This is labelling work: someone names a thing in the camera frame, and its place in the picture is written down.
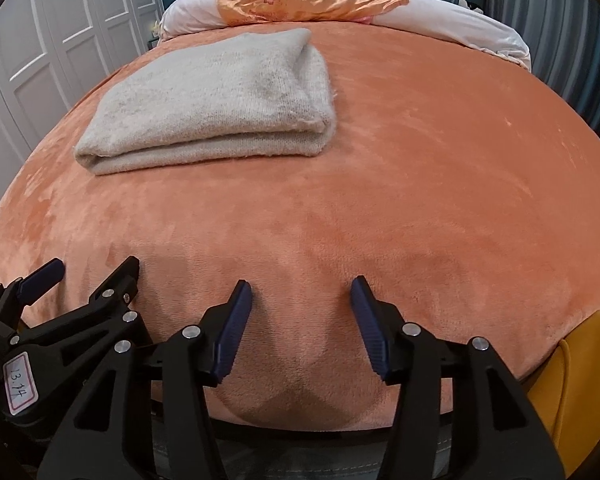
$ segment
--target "orange blanket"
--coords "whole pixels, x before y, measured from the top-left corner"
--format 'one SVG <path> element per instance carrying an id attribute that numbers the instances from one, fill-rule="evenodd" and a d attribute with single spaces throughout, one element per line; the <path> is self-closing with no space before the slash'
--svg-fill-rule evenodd
<path id="1" fill-rule="evenodd" d="M 102 95 L 155 57 L 250 32 L 312 30 L 338 115 L 319 156 L 220 160 L 96 177 L 72 148 Z M 214 417 L 295 430 L 388 426 L 350 311 L 378 298 L 441 338 L 490 339 L 517 376 L 600 309 L 600 140 L 510 62 L 357 23 L 275 23 L 168 41 L 112 76 L 40 143 L 0 203 L 0 281 L 54 256 L 35 324 L 84 304 L 124 258 L 161 340 L 226 300 L 256 301 Z M 443 409 L 450 407 L 448 392 Z"/>

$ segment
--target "gray curtain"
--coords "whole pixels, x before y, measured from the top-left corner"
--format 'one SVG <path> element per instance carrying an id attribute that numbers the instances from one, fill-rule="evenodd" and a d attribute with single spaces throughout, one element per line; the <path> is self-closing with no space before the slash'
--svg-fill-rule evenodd
<path id="1" fill-rule="evenodd" d="M 600 136 L 600 6 L 595 0 L 487 0 L 486 13 L 515 28 L 534 74 Z"/>

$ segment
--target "yellow chair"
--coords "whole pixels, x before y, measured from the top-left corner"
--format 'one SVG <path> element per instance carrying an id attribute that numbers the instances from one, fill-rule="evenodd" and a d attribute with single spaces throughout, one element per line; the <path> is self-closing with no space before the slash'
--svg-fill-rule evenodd
<path id="1" fill-rule="evenodd" d="M 561 340 L 527 392 L 567 478 L 600 478 L 600 312 Z"/>

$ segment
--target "black clamp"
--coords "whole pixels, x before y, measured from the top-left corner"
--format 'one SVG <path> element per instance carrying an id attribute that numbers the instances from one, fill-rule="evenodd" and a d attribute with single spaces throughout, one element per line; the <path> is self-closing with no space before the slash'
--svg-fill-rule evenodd
<path id="1" fill-rule="evenodd" d="M 251 287 L 240 281 L 227 303 L 164 343 L 118 341 L 68 410 L 38 480 L 155 478 L 151 381 L 162 381 L 171 478 L 225 479 L 203 387 L 231 371 L 250 311 Z"/>
<path id="2" fill-rule="evenodd" d="M 117 340 L 151 343 L 141 316 L 128 307 L 138 293 L 139 268 L 130 256 L 87 305 L 33 328 L 20 321 L 24 307 L 62 280 L 62 261 L 51 260 L 6 288 L 0 285 L 0 411 L 30 441 L 48 442 Z"/>
<path id="3" fill-rule="evenodd" d="M 437 339 L 376 300 L 357 277 L 351 306 L 373 370 L 400 384 L 379 480 L 430 480 L 442 378 L 453 380 L 452 446 L 445 480 L 564 480 L 560 457 L 522 386 L 482 337 Z"/>

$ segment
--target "folded blanket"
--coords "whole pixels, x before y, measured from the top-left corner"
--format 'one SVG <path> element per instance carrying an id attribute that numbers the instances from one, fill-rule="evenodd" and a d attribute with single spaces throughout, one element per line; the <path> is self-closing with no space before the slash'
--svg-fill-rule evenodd
<path id="1" fill-rule="evenodd" d="M 75 147 L 94 174 L 251 155 L 320 153 L 333 93 L 311 32 L 241 34 L 170 52 L 102 98 Z"/>

